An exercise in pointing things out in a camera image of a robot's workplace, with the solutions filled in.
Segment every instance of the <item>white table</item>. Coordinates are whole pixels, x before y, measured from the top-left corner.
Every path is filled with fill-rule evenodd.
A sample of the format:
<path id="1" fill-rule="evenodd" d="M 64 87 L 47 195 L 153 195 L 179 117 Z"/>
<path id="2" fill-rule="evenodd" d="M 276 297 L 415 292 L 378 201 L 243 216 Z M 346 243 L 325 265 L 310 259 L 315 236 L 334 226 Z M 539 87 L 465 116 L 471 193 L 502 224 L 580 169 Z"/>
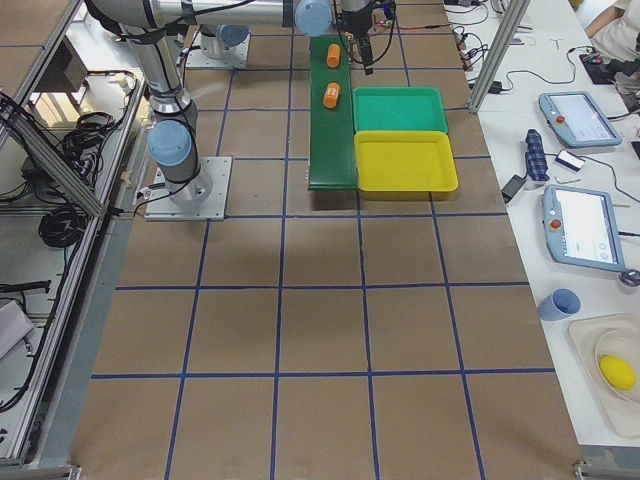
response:
<path id="1" fill-rule="evenodd" d="M 448 10 L 464 9 L 448 7 Z M 549 80 L 570 79 L 572 73 L 565 56 L 567 50 L 589 45 L 590 42 L 569 3 L 534 0 L 527 15 L 534 30 L 518 34 L 525 45 L 509 48 L 496 80 L 502 81 L 506 88 L 506 72 L 521 69 L 535 71 Z M 468 14 L 449 14 L 452 22 L 460 23 L 472 23 L 483 17 L 481 8 Z M 490 10 L 487 21 L 465 28 L 490 44 L 498 23 L 499 16 Z M 473 40 L 469 40 L 470 47 L 476 45 Z M 500 185 L 506 184 L 514 174 L 524 174 L 524 139 L 528 129 L 534 128 L 541 134 L 546 152 L 556 153 L 563 148 L 538 108 L 537 99 L 541 93 L 585 90 L 608 116 L 626 112 L 613 86 L 591 83 L 579 63 L 578 54 L 582 52 L 584 50 L 576 50 L 570 54 L 577 65 L 576 79 L 571 84 L 549 85 L 533 75 L 514 74 L 512 79 L 515 89 L 512 92 L 490 94 L 485 98 L 478 115 Z M 474 78 L 478 73 L 478 69 L 475 69 L 467 76 Z M 640 198 L 640 160 L 629 144 L 631 140 L 640 140 L 637 134 L 640 119 L 633 115 L 614 125 L 624 138 L 622 145 L 578 149 L 574 152 L 590 155 L 613 165 L 619 186 Z M 587 161 L 584 168 L 576 174 L 554 164 L 552 158 L 548 162 L 548 174 L 551 177 L 549 183 L 556 183 L 555 177 L 560 181 L 579 178 L 580 182 L 572 186 L 609 192 L 615 204 L 629 205 L 615 208 L 618 228 L 640 232 L 640 203 L 614 189 L 613 177 L 606 167 Z M 582 301 L 582 308 L 574 317 L 558 322 L 542 322 L 577 440 L 581 445 L 640 447 L 640 438 L 619 436 L 611 428 L 568 334 L 568 327 L 575 320 L 616 313 L 638 314 L 640 288 L 624 286 L 610 272 L 555 263 L 547 251 L 541 226 L 542 190 L 521 190 L 509 203 L 507 210 L 536 302 L 561 287 L 575 291 Z M 640 269 L 640 241 L 623 237 L 621 243 L 626 264 Z"/>

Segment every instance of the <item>person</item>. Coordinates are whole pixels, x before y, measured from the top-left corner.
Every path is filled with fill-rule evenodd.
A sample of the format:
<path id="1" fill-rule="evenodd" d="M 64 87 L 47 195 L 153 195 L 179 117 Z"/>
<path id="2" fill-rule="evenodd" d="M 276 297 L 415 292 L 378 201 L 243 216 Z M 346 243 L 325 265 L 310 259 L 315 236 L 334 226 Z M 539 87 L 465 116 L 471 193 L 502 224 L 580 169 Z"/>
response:
<path id="1" fill-rule="evenodd" d="M 636 60 L 640 56 L 640 0 L 617 0 L 585 28 L 585 33 L 605 62 Z M 614 81 L 627 108 L 636 109 L 640 74 L 618 72 Z"/>

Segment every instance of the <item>beige tray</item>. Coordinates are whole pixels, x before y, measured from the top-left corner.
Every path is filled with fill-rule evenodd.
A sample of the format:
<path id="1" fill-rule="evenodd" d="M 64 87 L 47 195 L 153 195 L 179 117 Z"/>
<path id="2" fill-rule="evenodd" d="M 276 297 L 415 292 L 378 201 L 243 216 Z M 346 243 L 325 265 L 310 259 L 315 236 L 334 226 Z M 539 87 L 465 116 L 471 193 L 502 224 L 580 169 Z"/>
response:
<path id="1" fill-rule="evenodd" d="M 593 390 L 613 430 L 621 437 L 640 437 L 640 404 L 616 395 L 600 375 L 596 364 L 596 343 L 602 335 L 611 330 L 630 330 L 640 334 L 640 319 L 619 314 L 578 320 L 569 325 L 569 336 L 589 373 Z"/>

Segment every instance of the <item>plastic tray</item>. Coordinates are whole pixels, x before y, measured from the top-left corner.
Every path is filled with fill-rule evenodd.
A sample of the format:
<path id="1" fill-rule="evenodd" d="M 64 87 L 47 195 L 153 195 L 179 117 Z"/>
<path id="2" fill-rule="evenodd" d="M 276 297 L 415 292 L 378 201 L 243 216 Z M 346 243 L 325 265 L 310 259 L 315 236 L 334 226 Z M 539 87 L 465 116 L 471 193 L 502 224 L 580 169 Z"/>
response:
<path id="1" fill-rule="evenodd" d="M 353 91 L 356 132 L 429 130 L 448 132 L 442 96 L 433 87 L 359 87 Z"/>
<path id="2" fill-rule="evenodd" d="M 363 131 L 355 135 L 358 187 L 365 192 L 450 192 L 458 188 L 442 132 Z"/>

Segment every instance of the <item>lemon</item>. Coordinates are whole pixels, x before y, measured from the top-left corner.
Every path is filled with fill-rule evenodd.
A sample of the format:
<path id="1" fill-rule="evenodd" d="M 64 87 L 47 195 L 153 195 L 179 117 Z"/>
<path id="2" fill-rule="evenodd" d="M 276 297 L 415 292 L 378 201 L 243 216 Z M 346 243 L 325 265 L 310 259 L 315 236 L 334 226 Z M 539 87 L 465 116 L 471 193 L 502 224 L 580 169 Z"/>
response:
<path id="1" fill-rule="evenodd" d="M 628 391 L 636 384 L 636 372 L 620 357 L 602 355 L 598 366 L 604 378 L 614 388 Z"/>

